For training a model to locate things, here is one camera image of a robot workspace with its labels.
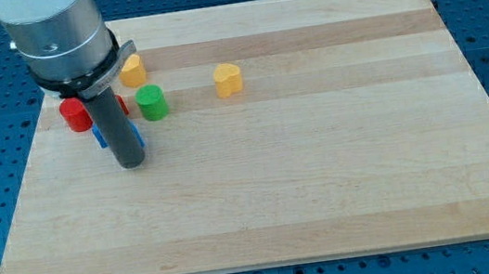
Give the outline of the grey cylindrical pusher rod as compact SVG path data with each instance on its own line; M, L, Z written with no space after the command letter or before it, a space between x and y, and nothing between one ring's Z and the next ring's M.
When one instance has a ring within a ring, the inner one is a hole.
M139 137L112 89L107 88L82 102L120 166L133 169L144 162L145 152Z

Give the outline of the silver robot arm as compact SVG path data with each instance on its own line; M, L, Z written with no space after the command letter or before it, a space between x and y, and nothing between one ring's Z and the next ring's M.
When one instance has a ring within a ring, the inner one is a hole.
M111 88L135 44L118 43L94 0L0 0L0 22L40 87L81 100L120 166L144 162Z

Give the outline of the yellow block behind arm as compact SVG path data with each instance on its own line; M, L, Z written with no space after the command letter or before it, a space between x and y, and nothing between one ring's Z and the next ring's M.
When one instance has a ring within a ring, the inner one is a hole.
M145 84L148 79L143 60L137 54L130 56L122 66L119 79L124 86L136 88Z

